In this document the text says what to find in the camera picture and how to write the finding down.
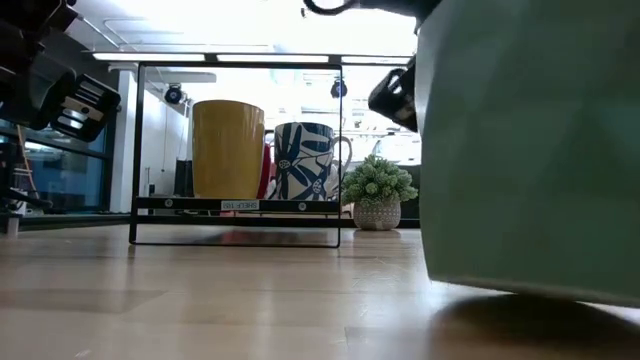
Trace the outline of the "white mug navy leaf print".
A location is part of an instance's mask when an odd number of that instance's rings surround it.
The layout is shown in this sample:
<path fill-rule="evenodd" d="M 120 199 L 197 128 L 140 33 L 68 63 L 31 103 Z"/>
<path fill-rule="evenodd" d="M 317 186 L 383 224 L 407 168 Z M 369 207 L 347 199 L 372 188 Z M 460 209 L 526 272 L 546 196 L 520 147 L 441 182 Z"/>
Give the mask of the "white mug navy leaf print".
<path fill-rule="evenodd" d="M 279 124 L 274 130 L 276 200 L 336 201 L 353 147 L 329 125 Z"/>

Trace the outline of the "yellow mug white handle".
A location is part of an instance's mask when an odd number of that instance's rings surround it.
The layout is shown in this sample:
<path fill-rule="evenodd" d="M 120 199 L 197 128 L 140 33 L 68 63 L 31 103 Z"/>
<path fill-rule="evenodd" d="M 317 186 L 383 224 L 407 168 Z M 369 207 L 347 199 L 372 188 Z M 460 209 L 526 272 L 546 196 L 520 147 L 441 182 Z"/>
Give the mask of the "yellow mug white handle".
<path fill-rule="evenodd" d="M 261 181 L 264 111 L 232 100 L 206 100 L 193 107 L 194 195 L 255 199 Z"/>

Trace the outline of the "small artificial potted plant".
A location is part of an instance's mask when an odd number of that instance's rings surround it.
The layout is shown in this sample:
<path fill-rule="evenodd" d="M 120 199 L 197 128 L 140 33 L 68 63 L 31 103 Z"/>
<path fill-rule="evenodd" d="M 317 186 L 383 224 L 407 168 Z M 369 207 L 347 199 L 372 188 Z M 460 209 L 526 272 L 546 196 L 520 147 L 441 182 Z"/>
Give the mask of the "small artificial potted plant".
<path fill-rule="evenodd" d="M 353 205 L 355 225 L 366 231 L 395 229 L 401 220 L 401 204 L 418 197 L 412 175 L 391 161 L 369 155 L 341 185 L 344 205 Z"/>

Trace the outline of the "wooden shelf black metal frame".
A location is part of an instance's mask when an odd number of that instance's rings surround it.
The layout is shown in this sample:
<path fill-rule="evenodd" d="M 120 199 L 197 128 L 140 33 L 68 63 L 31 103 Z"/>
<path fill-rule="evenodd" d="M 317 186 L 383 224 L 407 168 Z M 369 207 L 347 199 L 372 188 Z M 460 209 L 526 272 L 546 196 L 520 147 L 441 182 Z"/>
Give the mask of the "wooden shelf black metal frame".
<path fill-rule="evenodd" d="M 136 115 L 134 130 L 133 150 L 133 180 L 132 200 L 129 217 L 129 243 L 138 245 L 138 226 L 141 224 L 153 225 L 209 225 L 209 226 L 239 226 L 239 227 L 283 227 L 283 228 L 331 228 L 337 229 L 335 243 L 324 243 L 326 249 L 338 249 L 342 243 L 342 205 L 336 201 L 294 201 L 294 200 L 231 200 L 210 199 L 195 197 L 143 197 L 140 195 L 140 175 L 142 158 L 143 115 L 144 115 L 144 89 L 146 81 L 146 69 L 148 67 L 185 67 L 185 68 L 237 68 L 237 69 L 277 69 L 277 70 L 332 70 L 341 73 L 343 66 L 339 63 L 321 62 L 255 62 L 255 61 L 141 61 L 138 64 Z M 218 213 L 229 211 L 249 210 L 259 215 L 256 217 L 205 217 L 205 216 L 160 216 L 141 215 L 141 209 L 147 210 L 195 210 L 214 211 Z M 261 213 L 280 213 L 280 218 L 264 218 Z M 296 218 L 296 213 L 320 214 L 320 219 L 313 219 L 308 225 L 301 218 Z"/>

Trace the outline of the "red mug white handle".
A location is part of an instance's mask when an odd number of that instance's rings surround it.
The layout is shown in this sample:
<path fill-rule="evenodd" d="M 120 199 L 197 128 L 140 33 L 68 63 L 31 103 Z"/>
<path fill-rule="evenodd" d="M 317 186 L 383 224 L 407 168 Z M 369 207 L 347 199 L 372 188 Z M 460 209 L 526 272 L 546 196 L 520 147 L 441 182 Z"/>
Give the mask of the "red mug white handle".
<path fill-rule="evenodd" d="M 257 192 L 258 199 L 263 199 L 266 196 L 267 188 L 269 186 L 270 177 L 271 177 L 271 164 L 272 164 L 271 145 L 265 144 L 263 149 L 261 176 L 260 176 L 260 182 L 259 182 L 259 187 Z"/>

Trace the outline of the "overhead light bar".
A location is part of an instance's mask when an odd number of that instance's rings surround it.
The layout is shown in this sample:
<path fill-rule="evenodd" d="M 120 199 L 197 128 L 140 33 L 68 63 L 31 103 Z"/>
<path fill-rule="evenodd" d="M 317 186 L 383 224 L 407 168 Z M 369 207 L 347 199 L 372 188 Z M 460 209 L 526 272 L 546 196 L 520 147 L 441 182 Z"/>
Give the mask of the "overhead light bar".
<path fill-rule="evenodd" d="M 171 53 L 92 52 L 94 59 L 107 62 L 187 61 L 187 62 L 286 62 L 342 65 L 403 65 L 411 56 L 325 55 L 278 53 Z"/>

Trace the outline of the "black aluminium rig frame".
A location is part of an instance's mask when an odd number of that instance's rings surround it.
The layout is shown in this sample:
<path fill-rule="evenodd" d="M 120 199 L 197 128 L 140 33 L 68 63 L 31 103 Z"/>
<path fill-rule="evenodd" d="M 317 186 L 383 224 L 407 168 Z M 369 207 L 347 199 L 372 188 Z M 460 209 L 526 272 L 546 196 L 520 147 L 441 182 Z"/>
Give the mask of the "black aluminium rig frame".
<path fill-rule="evenodd" d="M 240 227 L 295 227 L 295 228 L 356 228 L 350 218 L 305 218 L 305 217 L 209 217 L 209 216 L 167 216 L 139 215 L 140 224 L 154 225 L 198 225 L 198 226 L 240 226 Z M 21 231 L 47 229 L 96 227 L 125 225 L 130 222 L 129 214 L 103 215 L 44 215 L 24 217 L 20 220 Z"/>

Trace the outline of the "mint green mug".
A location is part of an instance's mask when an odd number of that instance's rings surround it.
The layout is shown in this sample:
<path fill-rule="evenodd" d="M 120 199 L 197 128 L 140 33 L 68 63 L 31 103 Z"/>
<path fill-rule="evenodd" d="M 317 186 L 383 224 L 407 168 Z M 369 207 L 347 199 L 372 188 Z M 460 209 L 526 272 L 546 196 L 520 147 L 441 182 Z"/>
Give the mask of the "mint green mug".
<path fill-rule="evenodd" d="M 430 278 L 640 308 L 640 0 L 441 0 L 416 65 Z"/>

